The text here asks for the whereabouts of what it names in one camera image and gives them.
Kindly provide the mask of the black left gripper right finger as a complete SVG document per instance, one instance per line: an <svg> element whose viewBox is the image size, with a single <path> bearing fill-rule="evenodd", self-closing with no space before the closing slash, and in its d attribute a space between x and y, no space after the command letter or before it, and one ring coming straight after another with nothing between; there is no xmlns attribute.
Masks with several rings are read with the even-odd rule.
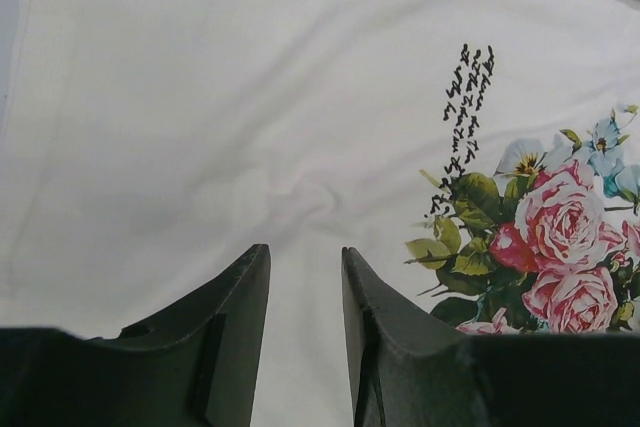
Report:
<svg viewBox="0 0 640 427"><path fill-rule="evenodd" d="M635 426L639 339L630 334L466 335L342 252L357 426Z"/></svg>

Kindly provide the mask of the white floral print t-shirt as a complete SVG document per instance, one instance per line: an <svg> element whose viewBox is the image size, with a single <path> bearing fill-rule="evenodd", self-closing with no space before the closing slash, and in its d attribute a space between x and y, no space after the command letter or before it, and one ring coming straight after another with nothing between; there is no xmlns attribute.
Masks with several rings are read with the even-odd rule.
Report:
<svg viewBox="0 0 640 427"><path fill-rule="evenodd" d="M274 261L252 422L345 426L339 254L405 293L464 46L474 168L639 100L639 0L1 0L1 322L111 337L248 245Z"/></svg>

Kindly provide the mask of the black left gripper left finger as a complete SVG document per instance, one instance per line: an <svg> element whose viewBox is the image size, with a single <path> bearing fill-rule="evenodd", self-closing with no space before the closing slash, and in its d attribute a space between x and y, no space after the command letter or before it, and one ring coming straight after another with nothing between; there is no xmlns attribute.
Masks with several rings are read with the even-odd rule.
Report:
<svg viewBox="0 0 640 427"><path fill-rule="evenodd" d="M2 329L2 425L250 425L270 267L253 245L114 339Z"/></svg>

